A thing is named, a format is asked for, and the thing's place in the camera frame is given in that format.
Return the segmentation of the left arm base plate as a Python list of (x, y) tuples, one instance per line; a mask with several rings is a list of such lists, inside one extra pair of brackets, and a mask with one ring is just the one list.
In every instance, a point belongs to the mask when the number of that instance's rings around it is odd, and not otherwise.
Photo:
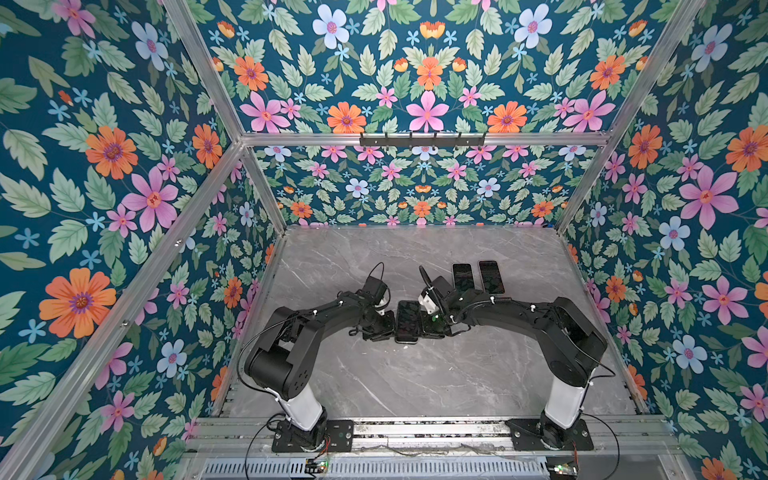
[(355, 423), (352, 420), (320, 421), (312, 430), (304, 431), (288, 420), (278, 423), (273, 437), (273, 453), (350, 452)]

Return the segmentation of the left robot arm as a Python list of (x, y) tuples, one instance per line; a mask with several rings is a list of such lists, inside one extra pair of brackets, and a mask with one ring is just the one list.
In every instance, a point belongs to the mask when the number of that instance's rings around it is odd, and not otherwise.
[(347, 328), (368, 341), (389, 339), (394, 331), (390, 301), (386, 283), (368, 276), (360, 289), (341, 291), (325, 304), (277, 308), (257, 335), (242, 373), (276, 400), (288, 421), (286, 436), (299, 448), (314, 450), (327, 437), (327, 410), (309, 386), (322, 342)]

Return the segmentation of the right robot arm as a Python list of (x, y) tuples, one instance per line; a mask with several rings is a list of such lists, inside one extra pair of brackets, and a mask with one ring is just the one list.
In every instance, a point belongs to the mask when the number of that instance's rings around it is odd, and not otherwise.
[(418, 297), (427, 336), (456, 336), (473, 327), (494, 327), (538, 342), (553, 375), (549, 398), (534, 436), (549, 449), (563, 448), (575, 433), (594, 371), (607, 349), (605, 337), (566, 297), (526, 302), (503, 293), (461, 290), (443, 277), (422, 275)]

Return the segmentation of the metal hook rail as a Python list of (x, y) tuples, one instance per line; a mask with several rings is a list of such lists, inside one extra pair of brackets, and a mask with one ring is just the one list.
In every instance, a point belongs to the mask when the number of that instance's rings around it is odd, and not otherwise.
[(485, 134), (464, 134), (464, 133), (376, 133), (361, 134), (359, 144), (361, 146), (371, 147), (475, 147), (485, 144)]

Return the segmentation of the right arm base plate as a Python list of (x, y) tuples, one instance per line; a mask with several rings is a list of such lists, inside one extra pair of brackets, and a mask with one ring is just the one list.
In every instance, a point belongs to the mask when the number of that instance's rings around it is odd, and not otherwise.
[(586, 422), (579, 418), (572, 427), (562, 428), (546, 416), (539, 419), (508, 419), (513, 447), (517, 451), (593, 451), (594, 443)]

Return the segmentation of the aluminium front rail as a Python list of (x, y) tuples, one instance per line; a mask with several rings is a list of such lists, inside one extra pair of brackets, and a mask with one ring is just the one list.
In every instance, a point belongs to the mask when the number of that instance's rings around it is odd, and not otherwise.
[[(269, 453), (301, 453), (303, 436), (280, 420), (265, 427), (262, 418), (214, 418), (198, 422), (187, 441), (194, 453), (243, 453), (248, 446)], [(556, 448), (542, 439), (541, 422), (534, 417), (358, 417), (327, 420), (325, 439), (333, 453), (422, 452), (486, 455), (679, 455), (683, 448), (663, 417), (658, 415), (584, 414)]]

